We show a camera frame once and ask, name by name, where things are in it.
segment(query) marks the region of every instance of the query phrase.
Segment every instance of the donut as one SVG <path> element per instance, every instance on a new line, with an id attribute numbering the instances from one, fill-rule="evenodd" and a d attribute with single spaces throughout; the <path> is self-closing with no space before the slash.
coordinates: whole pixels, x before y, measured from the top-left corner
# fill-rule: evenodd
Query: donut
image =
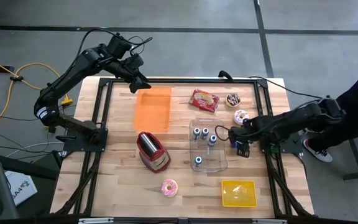
<path id="1" fill-rule="evenodd" d="M 240 96 L 235 93 L 230 93 L 225 98 L 226 105 L 229 107 L 237 107 L 240 105 Z"/>
<path id="2" fill-rule="evenodd" d="M 234 113 L 233 121 L 238 125 L 242 125 L 243 120 L 248 119 L 248 118 L 249 118 L 249 115 L 246 111 L 238 110 Z"/>
<path id="3" fill-rule="evenodd" d="M 161 193 L 165 196 L 165 197 L 173 197 L 177 194 L 178 192 L 178 184 L 172 180 L 172 179 L 167 179 L 164 180 L 164 182 L 162 182 L 161 185 Z"/>

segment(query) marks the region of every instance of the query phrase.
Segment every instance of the wooden table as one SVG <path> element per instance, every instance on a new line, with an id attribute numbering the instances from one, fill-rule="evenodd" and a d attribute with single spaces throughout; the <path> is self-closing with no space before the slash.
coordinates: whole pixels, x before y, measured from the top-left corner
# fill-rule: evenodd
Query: wooden table
<path id="1" fill-rule="evenodd" d="M 83 80 L 75 118 L 91 119 L 99 78 L 88 77 Z M 284 85 L 281 78 L 273 78 L 271 81 Z M 172 161 L 166 171 L 154 174 L 143 165 L 135 143 L 138 132 L 133 127 L 133 120 L 137 95 L 130 93 L 126 83 L 114 84 L 107 122 L 108 143 L 99 167 L 92 216 L 273 217 L 265 158 L 257 143 L 251 145 L 250 157 L 243 158 L 237 156 L 235 150 L 230 148 L 229 142 L 226 142 L 228 168 L 225 171 L 207 174 L 195 172 L 190 167 L 189 122 L 195 118 L 217 118 L 221 119 L 227 127 L 234 126 L 232 116 L 236 109 L 228 108 L 223 101 L 228 93 L 238 93 L 241 97 L 239 108 L 246 110 L 250 118 L 257 116 L 253 86 L 231 83 L 224 85 L 199 83 L 170 85 L 167 83 L 164 86 L 172 87 L 170 129 L 167 133 L 154 134 L 168 149 Z M 200 111 L 188 104 L 195 88 L 221 98 L 215 114 Z M 288 111 L 290 108 L 285 90 L 270 83 L 268 88 L 273 113 L 280 114 Z M 75 152 L 63 161 L 51 212 L 62 207 L 76 189 L 80 179 L 83 156 L 83 152 Z M 288 187 L 306 210 L 313 213 L 302 163 L 291 154 L 283 155 L 283 163 Z M 178 193 L 173 198 L 165 198 L 160 193 L 160 185 L 165 179 L 175 179 L 179 185 Z M 223 207 L 221 181 L 224 179 L 254 180 L 257 190 L 257 208 Z M 88 189 L 85 189 L 83 201 L 86 200 L 87 191 Z M 277 193 L 280 208 L 284 211 L 282 191 L 278 190 Z"/>

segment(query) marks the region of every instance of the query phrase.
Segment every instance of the concrete floor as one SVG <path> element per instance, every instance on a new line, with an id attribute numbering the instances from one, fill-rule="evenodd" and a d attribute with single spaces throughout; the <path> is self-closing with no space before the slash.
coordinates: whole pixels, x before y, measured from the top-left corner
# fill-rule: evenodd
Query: concrete floor
<path id="1" fill-rule="evenodd" d="M 125 37 L 154 38 L 142 54 L 145 65 L 141 70 L 146 76 L 215 77 L 220 70 L 226 70 L 235 77 L 267 77 L 270 62 L 273 73 L 269 76 L 284 78 L 288 88 L 332 97 L 340 95 L 358 79 L 358 33 L 341 33 L 358 30 L 358 1 L 260 0 L 259 3 L 265 29 L 339 30 L 338 34 L 326 35 L 324 31 L 317 35 L 267 34 L 267 53 L 262 51 L 260 35 L 253 31 L 260 28 L 261 22 L 258 26 L 253 0 L 0 0 L 0 25 L 96 26 L 117 27 L 117 30 L 131 27 L 137 32 L 123 32 Z M 164 31 L 153 28 L 186 28 L 182 31 L 187 32 L 152 32 Z M 0 63 L 17 69 L 27 63 L 42 62 L 63 73 L 73 60 L 83 34 L 0 30 Z M 108 40 L 107 34 L 92 33 L 84 47 Z M 30 67 L 21 75 L 40 87 L 56 79 L 42 67 Z M 0 111 L 8 86 L 8 76 L 0 73 Z M 79 90 L 78 85 L 69 95 L 76 100 Z M 38 91 L 23 83 L 15 84 L 5 115 L 34 118 L 32 107 L 37 97 Z M 288 97 L 291 107 L 308 100 L 291 93 Z M 74 110 L 75 107 L 68 108 L 67 114 L 73 114 Z M 0 134 L 23 146 L 47 141 L 47 133 L 39 121 L 2 119 Z M 52 135 L 49 140 L 56 142 Z M 0 146 L 16 147 L 1 137 Z M 51 145 L 48 150 L 61 148 L 62 145 Z M 12 152 L 0 149 L 4 156 Z M 358 180 L 342 180 L 344 174 L 357 171 L 349 143 L 344 142 L 329 152 L 334 157 L 331 164 L 323 164 L 308 153 L 304 156 L 314 210 L 321 217 L 358 221 Z M 11 157 L 24 156 L 31 155 L 18 152 Z"/>

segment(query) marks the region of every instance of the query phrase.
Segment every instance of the food package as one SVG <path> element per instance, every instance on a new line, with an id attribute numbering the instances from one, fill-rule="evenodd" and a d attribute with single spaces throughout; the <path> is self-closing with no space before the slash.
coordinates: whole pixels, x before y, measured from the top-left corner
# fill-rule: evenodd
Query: food package
<path id="1" fill-rule="evenodd" d="M 219 97 L 202 90 L 195 89 L 189 100 L 189 104 L 195 105 L 202 110 L 215 112 L 218 107 Z"/>

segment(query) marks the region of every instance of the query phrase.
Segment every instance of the orange tray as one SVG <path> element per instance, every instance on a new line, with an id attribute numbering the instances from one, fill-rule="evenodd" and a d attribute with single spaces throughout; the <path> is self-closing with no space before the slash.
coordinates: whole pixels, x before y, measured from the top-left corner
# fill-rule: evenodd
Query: orange tray
<path id="1" fill-rule="evenodd" d="M 134 127 L 137 131 L 168 132 L 172 88 L 153 86 L 139 90 L 136 101 Z"/>

